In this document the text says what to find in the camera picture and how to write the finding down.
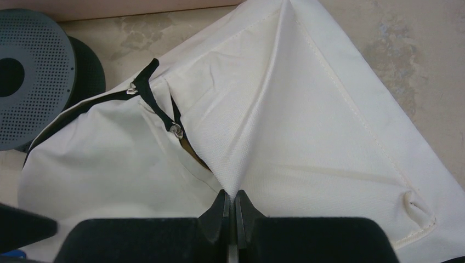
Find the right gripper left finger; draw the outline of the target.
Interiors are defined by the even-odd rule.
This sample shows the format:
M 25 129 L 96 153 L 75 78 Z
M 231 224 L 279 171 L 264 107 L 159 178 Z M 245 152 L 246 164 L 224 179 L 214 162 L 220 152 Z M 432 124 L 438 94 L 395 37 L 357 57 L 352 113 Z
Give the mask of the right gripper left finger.
M 198 218 L 89 219 L 55 262 L 226 262 L 230 197 L 221 190 Z

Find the cream canvas backpack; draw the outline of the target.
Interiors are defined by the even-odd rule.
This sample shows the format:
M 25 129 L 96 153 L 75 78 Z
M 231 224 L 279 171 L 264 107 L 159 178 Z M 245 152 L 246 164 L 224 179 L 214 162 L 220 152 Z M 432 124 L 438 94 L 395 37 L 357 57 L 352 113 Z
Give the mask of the cream canvas backpack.
M 247 1 L 111 91 L 61 113 L 18 205 L 58 221 L 199 216 L 245 190 L 271 216 L 360 216 L 401 262 L 464 255 L 464 190 L 317 1 Z

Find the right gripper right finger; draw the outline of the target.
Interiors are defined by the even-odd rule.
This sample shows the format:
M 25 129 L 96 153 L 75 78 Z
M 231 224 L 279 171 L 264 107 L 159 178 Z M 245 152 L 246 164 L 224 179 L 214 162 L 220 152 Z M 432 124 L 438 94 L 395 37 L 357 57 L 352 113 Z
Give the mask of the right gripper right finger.
M 387 235 L 357 217 L 267 217 L 235 197 L 239 262 L 398 262 Z

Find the pink translucent storage box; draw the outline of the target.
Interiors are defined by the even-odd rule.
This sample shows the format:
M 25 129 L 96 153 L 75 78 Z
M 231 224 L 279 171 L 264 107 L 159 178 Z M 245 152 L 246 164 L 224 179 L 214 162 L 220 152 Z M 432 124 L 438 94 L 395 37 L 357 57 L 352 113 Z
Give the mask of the pink translucent storage box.
M 226 7 L 240 3 L 239 0 L 3 0 L 1 9 L 30 9 L 56 21 L 75 21 Z

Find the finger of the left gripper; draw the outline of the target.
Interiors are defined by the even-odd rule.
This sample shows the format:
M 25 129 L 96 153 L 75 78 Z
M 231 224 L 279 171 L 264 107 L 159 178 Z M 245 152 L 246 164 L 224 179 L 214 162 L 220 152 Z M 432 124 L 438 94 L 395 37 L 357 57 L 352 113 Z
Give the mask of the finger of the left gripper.
M 19 249 L 54 236 L 57 221 L 1 204 L 1 253 Z

